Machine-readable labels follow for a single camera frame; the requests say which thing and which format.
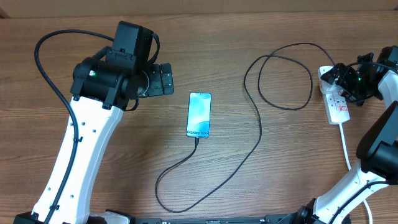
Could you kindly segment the Samsung Galaxy smartphone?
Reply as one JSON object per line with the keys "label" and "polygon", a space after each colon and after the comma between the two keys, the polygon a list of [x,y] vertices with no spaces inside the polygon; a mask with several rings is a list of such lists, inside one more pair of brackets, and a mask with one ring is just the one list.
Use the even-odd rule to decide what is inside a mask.
{"label": "Samsung Galaxy smartphone", "polygon": [[186,132],[188,137],[208,138],[210,136],[211,99],[211,93],[190,93]]}

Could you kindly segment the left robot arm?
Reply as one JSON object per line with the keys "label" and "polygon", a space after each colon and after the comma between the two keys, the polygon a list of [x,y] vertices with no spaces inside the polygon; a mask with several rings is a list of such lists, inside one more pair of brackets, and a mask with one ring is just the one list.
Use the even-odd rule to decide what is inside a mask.
{"label": "left robot arm", "polygon": [[170,64],[156,63],[150,29],[121,21],[112,45],[77,64],[64,100],[70,117],[52,174],[38,202],[16,223],[134,223],[123,212],[91,213],[93,186],[106,146],[130,101],[171,95]]}

